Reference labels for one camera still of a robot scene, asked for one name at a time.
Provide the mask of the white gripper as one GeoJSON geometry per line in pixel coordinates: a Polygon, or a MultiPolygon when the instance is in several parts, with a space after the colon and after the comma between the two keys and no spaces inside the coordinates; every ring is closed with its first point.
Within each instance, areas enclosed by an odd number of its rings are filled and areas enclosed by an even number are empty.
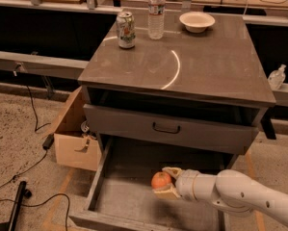
{"type": "Polygon", "coordinates": [[[177,200],[180,196],[186,201],[196,201],[194,185],[196,177],[199,175],[197,170],[180,167],[163,167],[162,171],[176,179],[174,184],[168,184],[165,187],[154,189],[154,194],[160,199],[177,200]]]}

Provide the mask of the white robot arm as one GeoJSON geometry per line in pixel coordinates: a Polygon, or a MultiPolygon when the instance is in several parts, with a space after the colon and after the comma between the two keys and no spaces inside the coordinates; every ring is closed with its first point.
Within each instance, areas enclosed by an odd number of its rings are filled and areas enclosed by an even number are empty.
{"type": "Polygon", "coordinates": [[[152,176],[151,188],[161,199],[202,201],[233,216],[247,216],[256,210],[288,227],[288,194],[236,170],[225,169],[213,175],[163,167],[152,176]]]}

